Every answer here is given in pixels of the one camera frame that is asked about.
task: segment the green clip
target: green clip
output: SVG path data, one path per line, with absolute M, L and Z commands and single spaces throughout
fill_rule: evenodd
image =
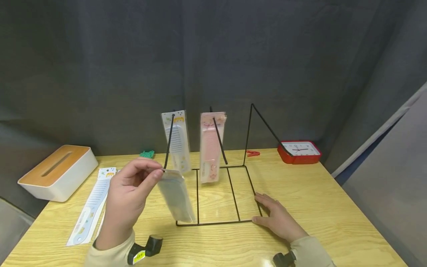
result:
M 148 152 L 143 151 L 141 154 L 139 154 L 139 156 L 152 159 L 154 157 L 154 151 L 153 150 Z

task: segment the red clothespin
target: red clothespin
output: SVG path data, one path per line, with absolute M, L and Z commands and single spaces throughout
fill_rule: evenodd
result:
M 261 154 L 258 151 L 252 151 L 252 150 L 247 150 L 246 153 L 248 153 L 248 157 L 255 157 Z

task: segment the clock face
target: clock face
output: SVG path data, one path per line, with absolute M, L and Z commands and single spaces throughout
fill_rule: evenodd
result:
M 310 142 L 282 142 L 282 145 L 294 156 L 320 155 Z

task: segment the hand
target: hand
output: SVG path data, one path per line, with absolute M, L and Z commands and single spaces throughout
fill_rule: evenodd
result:
M 289 243 L 308 236 L 280 202 L 260 193 L 255 193 L 255 200 L 270 210 L 270 217 L 255 216 L 252 218 L 253 223 L 269 228 Z
M 157 170 L 160 168 L 162 165 L 156 161 L 136 158 L 111 178 L 97 249 L 113 248 L 129 238 L 148 195 L 163 176 L 163 170 Z

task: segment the black wire rack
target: black wire rack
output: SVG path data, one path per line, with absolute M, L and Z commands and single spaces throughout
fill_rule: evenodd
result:
M 245 168 L 246 170 L 246 174 L 248 175 L 248 179 L 249 179 L 249 183 L 251 184 L 251 188 L 252 188 L 252 193 L 255 195 L 255 189 L 254 189 L 254 185 L 252 184 L 252 180 L 251 180 L 251 175 L 249 174 L 248 168 L 245 165 L 246 162 L 246 151 L 248 150 L 248 141 L 249 141 L 249 132 L 250 132 L 250 128 L 251 128 L 251 120 L 252 120 L 252 110 L 255 110 L 256 113 L 258 113 L 258 115 L 260 116 L 261 120 L 264 122 L 264 124 L 267 126 L 268 130 L 270 130 L 270 132 L 273 134 L 274 138 L 277 140 L 277 142 L 279 143 L 280 146 L 282 146 L 283 150 L 286 151 L 291 157 L 293 156 L 291 153 L 289 153 L 289 151 L 282 145 L 282 142 L 279 140 L 279 138 L 277 137 L 277 135 L 274 133 L 274 131 L 271 129 L 270 125 L 266 122 L 266 120 L 264 119 L 264 117 L 261 115 L 261 113 L 258 111 L 258 109 L 255 107 L 255 105 L 252 103 L 251 104 L 251 109 L 249 112 L 249 122 L 248 122 L 248 131 L 246 134 L 246 145 L 245 145 L 245 152 L 244 152 L 244 157 L 243 157 L 243 164 L 242 165 L 237 165 L 237 166 L 222 166 L 219 167 L 220 169 L 227 169 L 227 174 L 228 174 L 228 179 L 230 181 L 230 186 L 231 186 L 231 192 L 233 194 L 233 200 L 234 200 L 234 206 L 236 207 L 236 213 L 237 213 L 237 221 L 226 221 L 226 222 L 213 222 L 213 223 L 200 223 L 200 218 L 199 218 L 199 210 L 200 210 L 200 205 L 199 205 L 199 168 L 196 169 L 192 169 L 196 171 L 196 193 L 197 193 L 197 223 L 190 223 L 190 224 L 179 224 L 178 221 L 175 221 L 176 226 L 202 226 L 202 225 L 218 225 L 218 224 L 231 224 L 231 223 L 248 223 L 251 222 L 251 220 L 241 220 L 240 219 L 240 214 L 239 214 L 239 209 L 237 207 L 237 202 L 236 202 L 236 196 L 234 194 L 234 190 L 233 190 L 233 183 L 231 181 L 231 176 L 230 176 L 230 171 L 229 169 L 231 168 Z M 170 148 L 170 140 L 172 137 L 172 127 L 173 127 L 173 117 L 175 115 L 172 115 L 172 122 L 170 125 L 170 132 L 169 132 L 169 140 L 167 142 L 167 150 L 166 150 L 166 160 L 164 163 L 164 169 L 166 169 L 167 167 L 167 160 L 169 158 L 169 148 Z M 221 147 L 221 151 L 222 151 L 222 157 L 224 158 L 224 162 L 226 165 L 228 165 L 228 161 L 227 158 L 225 156 L 225 152 L 224 152 L 224 147 L 222 145 L 222 141 L 221 138 L 219 136 L 219 131 L 218 131 L 218 126 L 216 125 L 216 121 L 215 118 L 213 118 L 213 123 L 215 125 L 215 130 L 216 130 L 216 134 L 218 136 L 218 141 L 219 141 L 219 145 Z M 262 212 L 261 212 L 261 207 L 260 204 L 258 202 L 256 202 L 257 207 L 258 207 L 258 211 L 260 213 L 260 216 L 262 216 Z

